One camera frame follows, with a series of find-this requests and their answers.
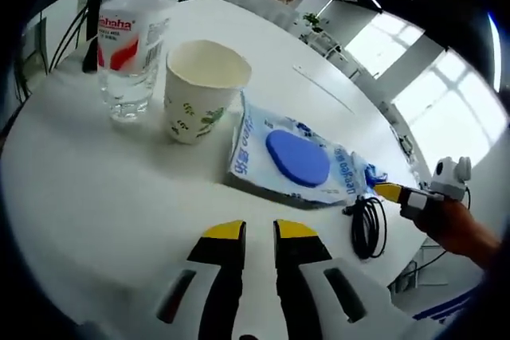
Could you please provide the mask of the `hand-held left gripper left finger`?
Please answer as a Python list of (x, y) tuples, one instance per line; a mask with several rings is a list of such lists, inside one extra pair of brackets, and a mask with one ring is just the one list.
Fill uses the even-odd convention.
[(231, 339), (242, 294), (246, 222), (208, 228), (186, 260), (137, 291), (128, 339)]

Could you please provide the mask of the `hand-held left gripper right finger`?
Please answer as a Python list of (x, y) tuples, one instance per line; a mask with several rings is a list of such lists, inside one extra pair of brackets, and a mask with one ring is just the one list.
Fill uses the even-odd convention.
[(400, 339), (388, 290), (295, 221), (273, 223), (277, 294), (291, 339)]

